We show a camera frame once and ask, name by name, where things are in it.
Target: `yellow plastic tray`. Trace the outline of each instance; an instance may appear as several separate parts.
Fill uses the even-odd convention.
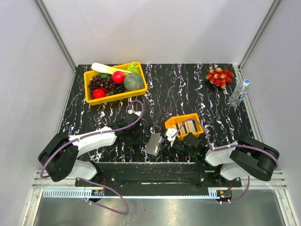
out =
[[[119,68],[119,69],[123,69],[123,70],[127,70],[128,64],[124,64],[124,65],[117,65],[117,66],[113,66],[115,68]],[[135,90],[135,91],[128,91],[125,93],[119,93],[119,94],[115,94],[112,96],[107,96],[107,97],[102,97],[99,99],[94,99],[92,100],[89,96],[89,87],[88,84],[90,83],[90,81],[92,80],[94,75],[98,75],[99,72],[96,71],[88,71],[84,73],[84,80],[85,80],[85,95],[86,95],[86,102],[91,104],[91,105],[99,105],[99,104],[103,104],[103,103],[107,103],[110,101],[114,101],[114,100],[121,100],[124,98],[129,98],[129,97],[135,97],[135,96],[139,96],[139,95],[143,95],[146,93],[147,91],[147,84],[146,84],[146,80],[141,68],[141,64],[140,62],[135,62],[135,65],[139,65],[139,70],[140,70],[140,75],[143,78],[143,88],[139,89],[139,90]]]
[[[193,114],[185,114],[185,115],[180,115],[180,116],[174,116],[174,117],[171,117],[169,120],[167,120],[165,122],[165,128],[168,129],[168,128],[174,128],[176,129],[176,124],[182,124],[182,122],[184,122],[186,119],[189,119],[189,118],[193,118],[193,119],[196,119],[197,121],[199,121],[199,118],[198,118],[198,114],[197,113],[193,113]],[[196,123],[196,126],[197,126],[197,132],[195,133],[192,133],[195,137],[199,137],[199,135],[201,135],[202,133],[204,133],[202,127]],[[178,139],[179,140],[183,140],[184,137],[187,135],[186,134],[181,134],[181,135],[177,135]]]

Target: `green melon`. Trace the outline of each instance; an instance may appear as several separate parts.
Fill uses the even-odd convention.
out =
[[[128,91],[134,91],[143,88],[143,79],[140,74],[133,72],[125,77],[123,84]]]

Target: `white enclosure wall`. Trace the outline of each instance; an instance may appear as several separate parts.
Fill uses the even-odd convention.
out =
[[[44,0],[76,64],[238,64],[272,2]]]
[[[283,1],[243,72],[267,144],[280,152],[281,169],[301,217],[301,1]]]
[[[0,225],[16,226],[72,71],[34,1],[0,1],[0,20]]]

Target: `plastic water bottle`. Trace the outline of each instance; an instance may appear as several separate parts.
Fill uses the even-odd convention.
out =
[[[237,107],[240,104],[250,89],[249,83],[250,81],[245,79],[243,82],[240,82],[236,85],[228,101],[231,106]]]

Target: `bottle label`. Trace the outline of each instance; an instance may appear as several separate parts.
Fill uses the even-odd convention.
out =
[[[238,89],[235,89],[233,94],[232,94],[232,97],[237,99],[237,100],[242,100],[246,96],[246,94],[247,93],[240,92]]]

